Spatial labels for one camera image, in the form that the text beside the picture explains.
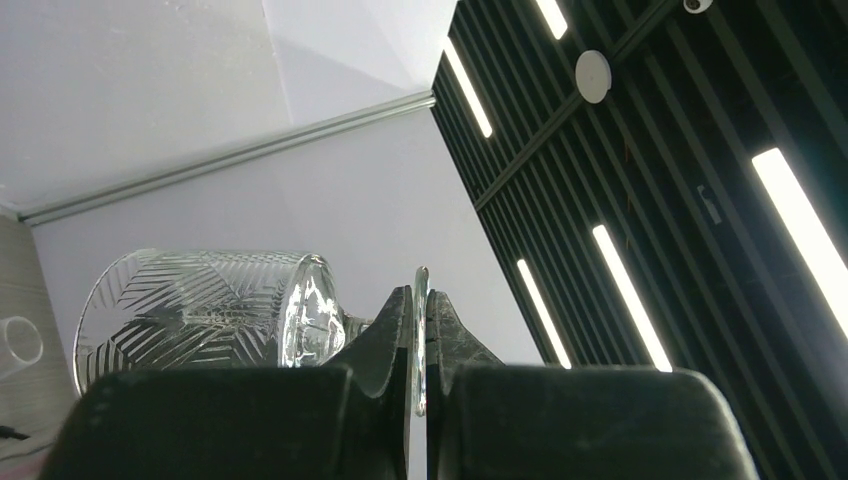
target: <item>black slatted ceiling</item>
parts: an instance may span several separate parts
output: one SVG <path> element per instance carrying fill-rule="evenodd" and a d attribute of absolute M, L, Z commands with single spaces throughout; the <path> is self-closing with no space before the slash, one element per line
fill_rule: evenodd
<path fill-rule="evenodd" d="M 722 390 L 761 476 L 848 478 L 848 342 L 751 164 L 780 147 L 848 252 L 848 2 L 560 8 L 557 41 L 533 1 L 459 2 L 450 36 L 490 138 L 446 60 L 435 82 L 437 123 L 543 356 L 521 258 L 575 366 L 650 363 L 592 237 L 603 223 L 672 363 Z M 575 89 L 587 49 L 613 70 L 599 105 Z"/>

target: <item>ceiling light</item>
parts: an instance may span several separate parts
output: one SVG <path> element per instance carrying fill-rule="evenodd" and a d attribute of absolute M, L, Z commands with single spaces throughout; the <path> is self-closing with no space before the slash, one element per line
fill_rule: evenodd
<path fill-rule="evenodd" d="M 819 284 L 842 332 L 848 336 L 848 269 L 780 149 L 753 158 L 754 169 L 777 213 Z"/>
<path fill-rule="evenodd" d="M 450 63 L 451 69 L 453 69 L 453 73 L 459 81 L 462 93 L 465 94 L 465 99 L 471 107 L 471 112 L 474 113 L 474 118 L 477 119 L 477 123 L 480 125 L 483 136 L 489 138 L 492 135 L 492 126 L 489 124 L 489 119 L 486 118 L 486 112 L 483 111 L 483 105 L 480 104 L 480 99 L 474 93 L 471 80 L 468 79 L 468 74 L 465 73 L 465 67 L 462 66 L 462 62 L 459 60 L 459 55 L 457 55 L 456 49 L 453 48 L 453 42 L 451 42 L 450 38 L 445 43 L 445 55 L 448 56 L 448 63 Z"/>
<path fill-rule="evenodd" d="M 639 300 L 639 294 L 636 293 L 636 288 L 633 286 L 633 282 L 630 281 L 630 276 L 627 275 L 624 263 L 622 263 L 621 257 L 618 256 L 618 252 L 615 250 L 615 245 L 612 243 L 607 228 L 603 225 L 598 225 L 592 230 L 592 234 L 595 236 L 595 241 L 598 242 L 598 247 L 600 247 L 604 260 L 607 262 L 607 267 L 609 267 L 615 284 L 618 286 L 618 291 L 621 292 L 624 303 L 627 305 L 627 309 L 630 310 L 630 316 L 633 317 L 633 322 L 636 324 L 636 329 L 642 337 L 642 342 L 645 343 L 645 347 L 648 349 L 648 355 L 651 356 L 651 361 L 654 362 L 657 370 L 670 372 L 671 363 L 668 361 L 660 339 L 657 337 L 657 332 L 654 331 L 651 319 L 648 318 L 648 312 L 645 311 L 642 301 Z"/>
<path fill-rule="evenodd" d="M 536 0 L 536 3 L 539 4 L 539 10 L 542 11 L 542 16 L 545 17 L 545 21 L 551 27 L 551 33 L 554 34 L 554 38 L 557 40 L 562 38 L 565 35 L 565 31 L 568 30 L 568 23 L 566 23 L 565 17 L 562 16 L 562 10 L 559 9 L 556 0 Z"/>
<path fill-rule="evenodd" d="M 542 301 L 542 294 L 539 293 L 536 282 L 533 280 L 533 275 L 530 273 L 530 268 L 527 267 L 527 262 L 524 259 L 518 261 L 518 271 L 521 272 L 521 278 L 524 279 L 524 284 L 530 292 L 530 298 L 533 299 L 533 304 L 536 306 L 539 318 L 542 319 L 542 326 L 545 327 L 545 333 L 548 334 L 548 338 L 554 346 L 554 352 L 559 359 L 559 363 L 565 368 L 571 368 L 571 360 L 568 359 L 568 354 L 565 353 L 565 347 L 562 345 L 562 340 L 559 338 L 556 327 L 554 327 L 554 321 L 548 313 L 545 302 Z"/>

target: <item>ceiling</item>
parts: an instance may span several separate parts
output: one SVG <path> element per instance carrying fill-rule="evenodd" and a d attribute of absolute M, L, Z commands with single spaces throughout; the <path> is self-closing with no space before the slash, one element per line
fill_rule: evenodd
<path fill-rule="evenodd" d="M 447 60 L 434 115 L 519 306 L 556 361 L 525 259 L 571 362 L 647 365 L 592 235 L 622 254 L 675 367 L 727 397 L 765 479 L 848 478 L 848 344 L 756 177 L 779 147 L 848 252 L 848 6 L 840 0 L 466 0 L 449 36 L 492 125 Z M 599 50 L 612 90 L 582 100 Z"/>
<path fill-rule="evenodd" d="M 0 3 L 24 210 L 428 90 L 456 0 Z"/>

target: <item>white wall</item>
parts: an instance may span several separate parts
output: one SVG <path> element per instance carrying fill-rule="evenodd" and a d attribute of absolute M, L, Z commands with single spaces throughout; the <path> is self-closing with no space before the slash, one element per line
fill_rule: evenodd
<path fill-rule="evenodd" d="M 456 0 L 0 1 L 0 205 L 430 88 Z"/>
<path fill-rule="evenodd" d="M 375 315 L 430 268 L 465 325 L 502 360 L 540 363 L 430 112 L 338 135 L 34 229 L 59 334 L 70 349 L 95 280 L 143 247 L 307 249 L 324 255 L 341 305 Z M 412 478 L 424 478 L 415 419 Z"/>

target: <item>wooden surface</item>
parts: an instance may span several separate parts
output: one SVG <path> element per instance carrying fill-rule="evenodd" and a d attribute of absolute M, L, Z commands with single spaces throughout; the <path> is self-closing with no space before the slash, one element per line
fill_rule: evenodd
<path fill-rule="evenodd" d="M 0 425 L 33 437 L 0 439 L 3 480 L 34 478 L 46 452 L 39 449 L 53 441 L 76 397 L 32 234 L 25 225 L 0 217 L 0 318 L 15 315 L 38 328 L 44 354 L 35 365 L 0 380 Z M 18 456 L 33 450 L 39 453 Z"/>

